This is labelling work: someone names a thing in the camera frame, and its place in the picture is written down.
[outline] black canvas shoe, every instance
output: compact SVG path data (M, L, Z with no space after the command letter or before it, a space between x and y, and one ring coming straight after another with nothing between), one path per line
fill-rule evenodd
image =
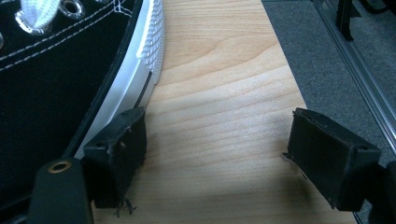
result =
M163 42L161 0L0 0L0 223L25 211L40 166L146 105Z

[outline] gray carpet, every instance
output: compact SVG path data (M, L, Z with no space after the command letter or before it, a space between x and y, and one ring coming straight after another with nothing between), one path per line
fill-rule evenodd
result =
M262 2L307 108L334 119L353 133L382 148L383 154L380 160L382 165L395 160L386 138L381 133L367 104L347 71L314 4L309 0L263 0ZM391 41L384 44L383 48L374 51L373 48L377 47L371 46L369 48L368 46L371 45L369 42L382 43L384 40L377 37L379 34L367 35L364 28L359 28L358 31L356 25L351 26L351 29L356 42L359 41L359 44L357 43L358 47L362 46L360 51L365 52L363 56L373 55L373 57L368 57L369 60L366 59L373 64L370 64L371 66L375 67L376 64L382 64L379 67L384 67L383 62L378 60L378 54L384 48L393 50L389 54L396 53L396 50L394 50L396 45L389 46L389 42L395 41L396 35L384 37L391 39ZM389 61L390 63L396 62L392 59L388 59L386 62ZM389 83L396 79L396 76L394 76L396 73L390 74L387 72L389 64L387 67L381 68L375 67L375 72L380 74L378 76L385 77L383 84L390 90L394 85L389 85ZM390 90L387 94L389 97L396 97L396 89ZM380 223L375 220L369 222L370 209L371 205L366 203L359 212L362 223Z

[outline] black sneaker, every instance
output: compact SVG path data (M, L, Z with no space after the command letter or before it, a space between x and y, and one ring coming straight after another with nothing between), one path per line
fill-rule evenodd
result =
M81 158L114 116L146 105L163 32L161 0L0 0L0 223L25 211L40 166Z

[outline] wooden surface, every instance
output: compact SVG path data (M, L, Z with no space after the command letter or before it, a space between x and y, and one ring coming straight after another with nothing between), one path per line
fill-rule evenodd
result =
M94 209L95 223L355 223L281 159L304 101L262 3L163 3L163 73L128 193L137 209Z

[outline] wooden board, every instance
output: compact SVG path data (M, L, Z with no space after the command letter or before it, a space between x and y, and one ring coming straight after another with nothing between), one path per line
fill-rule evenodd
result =
M163 4L148 154L128 193L137 209L94 209L95 223L355 223L281 159L304 101L262 3Z

